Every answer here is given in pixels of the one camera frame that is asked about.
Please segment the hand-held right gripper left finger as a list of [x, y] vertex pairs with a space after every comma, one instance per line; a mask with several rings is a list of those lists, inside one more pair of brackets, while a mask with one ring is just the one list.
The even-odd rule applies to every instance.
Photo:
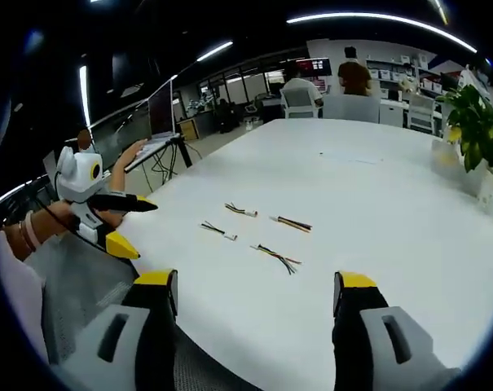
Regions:
[[178, 272], [141, 274], [79, 335], [60, 365], [71, 390], [173, 390]]

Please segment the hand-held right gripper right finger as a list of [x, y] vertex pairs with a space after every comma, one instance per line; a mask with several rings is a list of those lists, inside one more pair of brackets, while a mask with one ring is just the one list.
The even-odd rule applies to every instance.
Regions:
[[332, 310], [335, 390], [443, 390], [459, 377], [434, 354], [431, 335], [366, 275], [335, 273]]

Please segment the person's left hand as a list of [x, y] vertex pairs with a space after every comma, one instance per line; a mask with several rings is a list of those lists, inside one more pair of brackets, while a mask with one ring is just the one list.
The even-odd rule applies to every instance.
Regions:
[[75, 215], [70, 204], [57, 201], [34, 214], [33, 229], [41, 243], [53, 235], [60, 235], [75, 226]]

